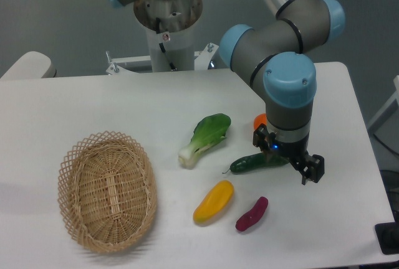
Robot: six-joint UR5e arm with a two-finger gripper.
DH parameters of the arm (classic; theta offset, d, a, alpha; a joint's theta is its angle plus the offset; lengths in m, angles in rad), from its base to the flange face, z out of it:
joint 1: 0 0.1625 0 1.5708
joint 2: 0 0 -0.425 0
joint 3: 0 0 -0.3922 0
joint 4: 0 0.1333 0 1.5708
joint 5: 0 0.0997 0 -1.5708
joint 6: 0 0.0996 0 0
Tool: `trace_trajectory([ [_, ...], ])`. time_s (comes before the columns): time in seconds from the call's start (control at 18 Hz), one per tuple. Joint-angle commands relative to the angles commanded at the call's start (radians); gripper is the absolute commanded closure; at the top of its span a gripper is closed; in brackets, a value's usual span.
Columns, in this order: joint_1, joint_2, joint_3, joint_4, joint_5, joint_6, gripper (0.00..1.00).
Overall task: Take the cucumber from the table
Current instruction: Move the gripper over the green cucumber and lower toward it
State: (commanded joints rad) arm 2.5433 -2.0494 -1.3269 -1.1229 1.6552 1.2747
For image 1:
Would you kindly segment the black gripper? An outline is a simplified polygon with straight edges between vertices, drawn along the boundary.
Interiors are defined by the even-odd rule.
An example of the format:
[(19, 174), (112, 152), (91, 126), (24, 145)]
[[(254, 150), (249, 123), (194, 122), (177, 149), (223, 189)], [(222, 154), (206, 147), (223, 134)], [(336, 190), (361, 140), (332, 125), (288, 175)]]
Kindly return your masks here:
[(252, 144), (260, 149), (267, 160), (280, 156), (291, 161), (293, 168), (302, 176), (302, 185), (306, 185), (307, 181), (318, 183), (325, 173), (324, 158), (308, 154), (308, 141), (309, 134), (295, 142), (280, 141), (274, 132), (267, 132), (263, 123), (254, 130), (252, 137)]

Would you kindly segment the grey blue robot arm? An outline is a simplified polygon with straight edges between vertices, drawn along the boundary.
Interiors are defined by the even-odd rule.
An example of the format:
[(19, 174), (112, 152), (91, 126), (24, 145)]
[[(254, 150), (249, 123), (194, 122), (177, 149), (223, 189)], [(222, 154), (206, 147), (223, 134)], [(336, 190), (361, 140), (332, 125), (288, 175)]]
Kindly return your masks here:
[[(196, 57), (191, 29), (202, 0), (109, 0), (133, 5), (146, 29), (154, 72), (193, 70)], [(316, 72), (306, 52), (339, 36), (345, 13), (336, 0), (265, 0), (276, 20), (261, 30), (244, 24), (230, 28), (219, 56), (266, 104), (266, 124), (255, 129), (253, 143), (265, 156), (287, 158), (303, 181), (319, 182), (324, 159), (307, 144)]]

